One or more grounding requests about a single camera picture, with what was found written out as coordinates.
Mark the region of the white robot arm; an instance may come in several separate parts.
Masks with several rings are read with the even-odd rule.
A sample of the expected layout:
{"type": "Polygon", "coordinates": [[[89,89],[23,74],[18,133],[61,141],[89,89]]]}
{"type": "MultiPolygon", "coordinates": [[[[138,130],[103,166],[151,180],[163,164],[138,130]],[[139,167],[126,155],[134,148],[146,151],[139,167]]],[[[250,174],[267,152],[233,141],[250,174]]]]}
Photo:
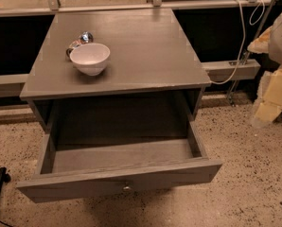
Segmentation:
{"type": "Polygon", "coordinates": [[[247,49],[256,54],[265,53],[279,64],[273,73],[264,73],[258,86],[251,124],[255,128],[262,128],[282,113],[282,12],[247,49]]]}

